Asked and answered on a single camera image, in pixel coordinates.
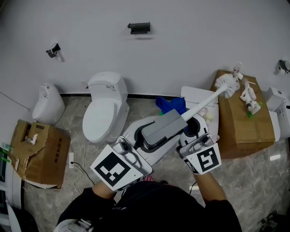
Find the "toilet seat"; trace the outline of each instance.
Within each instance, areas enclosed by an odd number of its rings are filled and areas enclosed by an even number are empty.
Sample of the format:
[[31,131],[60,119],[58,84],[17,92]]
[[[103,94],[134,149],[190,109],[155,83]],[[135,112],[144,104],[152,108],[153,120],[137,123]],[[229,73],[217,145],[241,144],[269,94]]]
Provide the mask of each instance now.
[[111,129],[117,108],[112,99],[96,99],[88,106],[82,121],[85,137],[91,142],[102,140]]

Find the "blue cloth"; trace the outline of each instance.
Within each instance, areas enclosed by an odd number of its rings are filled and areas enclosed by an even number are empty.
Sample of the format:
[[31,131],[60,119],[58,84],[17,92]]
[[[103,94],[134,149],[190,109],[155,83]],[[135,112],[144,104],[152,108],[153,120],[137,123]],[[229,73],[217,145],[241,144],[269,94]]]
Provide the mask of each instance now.
[[155,104],[163,114],[166,114],[173,109],[176,109],[180,115],[186,112],[184,97],[173,98],[171,102],[167,101],[163,97],[158,97],[156,98]]

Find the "toilet brush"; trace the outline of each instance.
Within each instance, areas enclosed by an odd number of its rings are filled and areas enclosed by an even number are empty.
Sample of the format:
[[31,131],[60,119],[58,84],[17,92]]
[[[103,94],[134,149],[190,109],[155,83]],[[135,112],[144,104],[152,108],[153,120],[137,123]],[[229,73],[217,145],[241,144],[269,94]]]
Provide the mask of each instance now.
[[218,95],[222,94],[225,98],[229,98],[240,89],[239,82],[237,82],[236,78],[234,78],[232,74],[224,74],[220,76],[216,79],[214,86],[217,88],[217,90],[211,96],[181,115],[185,121],[191,119]]

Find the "green tape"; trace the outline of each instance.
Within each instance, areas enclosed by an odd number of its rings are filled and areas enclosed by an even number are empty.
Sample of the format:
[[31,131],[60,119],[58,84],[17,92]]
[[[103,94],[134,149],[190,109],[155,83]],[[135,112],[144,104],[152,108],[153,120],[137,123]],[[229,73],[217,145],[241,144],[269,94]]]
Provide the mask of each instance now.
[[0,152],[5,153],[8,155],[8,151],[4,150],[2,147],[0,147]]
[[7,163],[10,163],[9,159],[5,159],[4,157],[2,157],[2,160],[6,161]]

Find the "white toilet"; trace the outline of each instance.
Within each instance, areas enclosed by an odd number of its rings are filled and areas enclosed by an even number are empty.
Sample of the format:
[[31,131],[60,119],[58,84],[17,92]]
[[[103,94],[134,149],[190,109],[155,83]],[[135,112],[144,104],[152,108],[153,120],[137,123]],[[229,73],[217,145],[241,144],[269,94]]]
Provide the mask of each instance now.
[[39,100],[32,112],[32,118],[37,122],[55,125],[65,110],[58,90],[53,84],[42,84],[39,88]]
[[270,87],[265,93],[265,100],[271,117],[275,140],[290,137],[290,101],[284,93]]
[[115,72],[100,72],[88,82],[92,102],[82,121],[85,137],[93,142],[113,142],[125,125],[129,105],[124,79]]

